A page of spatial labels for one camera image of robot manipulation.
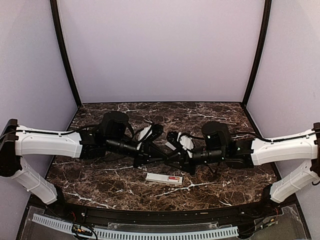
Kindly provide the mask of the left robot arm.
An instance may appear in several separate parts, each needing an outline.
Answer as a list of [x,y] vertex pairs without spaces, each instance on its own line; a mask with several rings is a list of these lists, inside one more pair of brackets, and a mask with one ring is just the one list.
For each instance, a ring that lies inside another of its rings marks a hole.
[[45,180],[24,158],[26,155],[65,156],[91,160],[107,152],[133,158],[135,168],[168,159],[154,144],[163,133],[163,126],[151,124],[134,131],[129,116],[109,111],[98,124],[86,125],[71,131],[49,131],[19,125],[8,120],[0,135],[0,175],[21,184],[37,196],[60,218],[67,218],[70,206],[64,202],[62,190]]

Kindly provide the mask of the white remote control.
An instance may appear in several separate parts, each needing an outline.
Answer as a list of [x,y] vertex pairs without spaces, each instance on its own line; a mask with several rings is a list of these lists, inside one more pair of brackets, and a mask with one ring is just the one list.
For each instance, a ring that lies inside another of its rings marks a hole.
[[162,183],[162,184],[171,184],[171,185],[182,185],[183,177],[181,176],[173,176],[180,177],[180,181],[170,181],[168,177],[173,175],[164,175],[164,174],[156,174],[156,173],[147,173],[145,180],[149,182]]

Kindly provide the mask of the white battery cover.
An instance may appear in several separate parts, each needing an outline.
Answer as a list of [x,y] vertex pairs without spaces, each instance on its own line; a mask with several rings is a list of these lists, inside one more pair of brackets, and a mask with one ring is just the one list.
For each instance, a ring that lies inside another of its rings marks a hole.
[[176,147],[175,146],[173,146],[171,143],[169,143],[169,142],[166,142],[165,143],[165,146],[167,146],[168,148],[170,148],[171,150],[175,150],[176,149]]

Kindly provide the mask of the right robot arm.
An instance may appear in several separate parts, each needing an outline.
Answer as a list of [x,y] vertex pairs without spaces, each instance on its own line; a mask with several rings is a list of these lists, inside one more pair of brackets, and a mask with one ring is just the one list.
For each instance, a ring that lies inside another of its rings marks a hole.
[[263,189],[262,199],[255,205],[255,213],[266,217],[276,204],[308,184],[320,182],[320,124],[312,129],[293,135],[233,140],[225,123],[209,121],[201,128],[201,140],[205,146],[196,148],[194,136],[187,133],[169,132],[167,141],[174,147],[165,164],[191,175],[196,167],[214,163],[225,163],[233,169],[246,169],[271,162],[303,159],[303,163],[283,179]]

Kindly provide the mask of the red battery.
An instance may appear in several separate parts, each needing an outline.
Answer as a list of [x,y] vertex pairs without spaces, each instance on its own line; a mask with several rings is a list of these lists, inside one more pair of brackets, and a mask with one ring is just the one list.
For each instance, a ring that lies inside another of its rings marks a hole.
[[176,176],[169,176],[168,180],[169,181],[179,182],[181,180],[181,178],[180,177],[176,177]]

